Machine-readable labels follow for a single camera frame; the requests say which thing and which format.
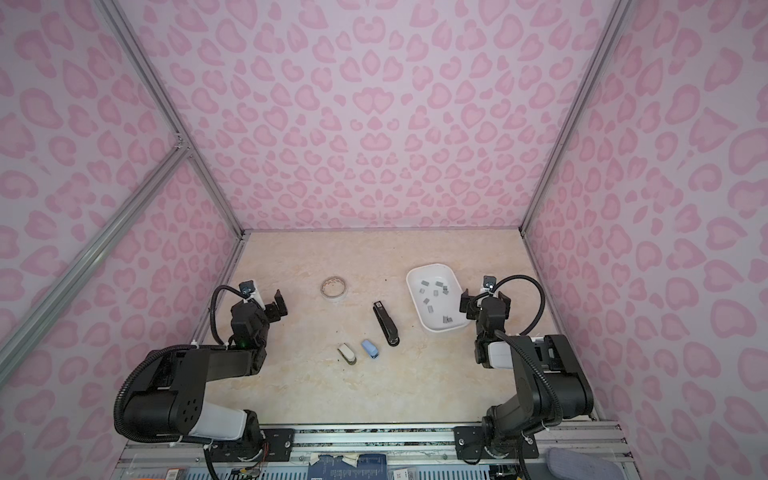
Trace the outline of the beige staple box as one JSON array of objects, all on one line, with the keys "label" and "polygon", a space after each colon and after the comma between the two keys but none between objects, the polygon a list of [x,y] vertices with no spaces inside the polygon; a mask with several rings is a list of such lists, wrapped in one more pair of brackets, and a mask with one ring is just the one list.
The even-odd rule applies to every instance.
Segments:
[{"label": "beige staple box", "polygon": [[357,363],[355,352],[346,343],[340,344],[337,347],[337,351],[348,365],[355,365]]}]

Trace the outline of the black stapler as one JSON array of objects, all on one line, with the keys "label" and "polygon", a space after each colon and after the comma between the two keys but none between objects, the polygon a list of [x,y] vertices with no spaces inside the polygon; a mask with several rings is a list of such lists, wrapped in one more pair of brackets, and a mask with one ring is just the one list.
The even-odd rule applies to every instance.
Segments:
[{"label": "black stapler", "polygon": [[374,315],[382,329],[387,344],[391,347],[396,347],[400,343],[399,331],[395,325],[393,319],[389,315],[388,311],[384,307],[381,301],[376,301],[373,304]]}]

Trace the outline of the blue staple box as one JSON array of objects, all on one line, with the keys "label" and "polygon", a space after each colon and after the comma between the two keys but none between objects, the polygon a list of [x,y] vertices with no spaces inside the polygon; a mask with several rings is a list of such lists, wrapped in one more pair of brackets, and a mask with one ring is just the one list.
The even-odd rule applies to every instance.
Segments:
[{"label": "blue staple box", "polygon": [[366,354],[367,354],[367,355],[368,355],[370,358],[372,358],[372,359],[376,359],[376,358],[378,358],[378,357],[379,357],[379,350],[378,350],[378,348],[377,348],[377,347],[376,347],[376,345],[375,345],[374,343],[372,343],[370,340],[368,340],[368,339],[364,339],[364,340],[361,342],[361,346],[362,346],[363,350],[366,352]]}]

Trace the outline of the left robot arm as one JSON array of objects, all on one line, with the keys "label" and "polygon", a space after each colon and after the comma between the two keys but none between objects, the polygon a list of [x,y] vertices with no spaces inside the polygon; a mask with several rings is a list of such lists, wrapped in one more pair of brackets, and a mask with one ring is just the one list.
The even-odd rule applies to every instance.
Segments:
[{"label": "left robot arm", "polygon": [[205,400],[211,382],[254,376],[267,357],[272,324],[288,315],[282,293],[267,304],[250,289],[217,287],[216,294],[240,297],[231,308],[232,336],[214,345],[180,344],[152,350],[119,389],[113,420],[117,433],[140,443],[243,443],[261,449],[263,436],[255,412]]}]

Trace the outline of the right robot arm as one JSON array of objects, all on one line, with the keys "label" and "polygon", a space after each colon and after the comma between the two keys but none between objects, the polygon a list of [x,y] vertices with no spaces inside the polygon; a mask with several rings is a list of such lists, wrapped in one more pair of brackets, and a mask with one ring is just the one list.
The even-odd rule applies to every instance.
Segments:
[{"label": "right robot arm", "polygon": [[594,395],[564,335],[509,335],[505,323],[511,299],[484,292],[460,298],[459,311],[475,322],[474,354],[486,369],[509,369],[515,394],[491,406],[474,426],[453,429],[459,460],[476,465],[483,459],[535,459],[535,435],[565,420],[588,415]]}]

